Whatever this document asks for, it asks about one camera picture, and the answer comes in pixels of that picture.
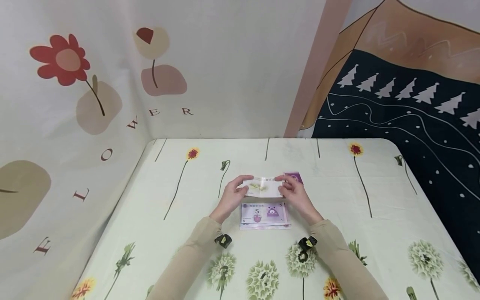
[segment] person's right hand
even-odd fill
[[[282,186],[278,187],[278,190],[287,198],[288,203],[300,213],[308,224],[313,225],[323,221],[324,218],[315,209],[315,206],[313,206],[303,184],[287,175],[277,176],[275,177],[275,181],[286,181]]]

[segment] fabric backdrop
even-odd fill
[[[385,0],[340,33],[303,126],[394,142],[479,278],[480,35],[425,15],[437,2],[407,4],[421,12]],[[451,18],[464,10],[455,21],[480,29],[478,2],[455,7]]]
[[[4,3],[1,298],[70,296],[154,137],[282,136],[324,5]]]

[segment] wall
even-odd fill
[[[317,32],[329,29],[319,29],[324,6],[5,3],[2,298],[70,295],[151,139],[282,136],[307,62],[315,69],[328,57],[311,54]],[[302,85],[311,94],[315,87]]]

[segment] floral tablecloth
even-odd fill
[[[479,299],[480,287],[398,148],[384,139],[158,139],[149,143],[73,299],[146,298],[195,224],[240,174],[298,171],[315,207],[390,299]],[[245,202],[278,201],[246,198]],[[240,231],[218,246],[186,299],[345,299],[290,207],[285,230]]]

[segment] brown mountain illustration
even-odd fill
[[[335,79],[353,49],[390,63],[480,84],[480,34],[384,0],[338,36],[301,129],[315,124]]]

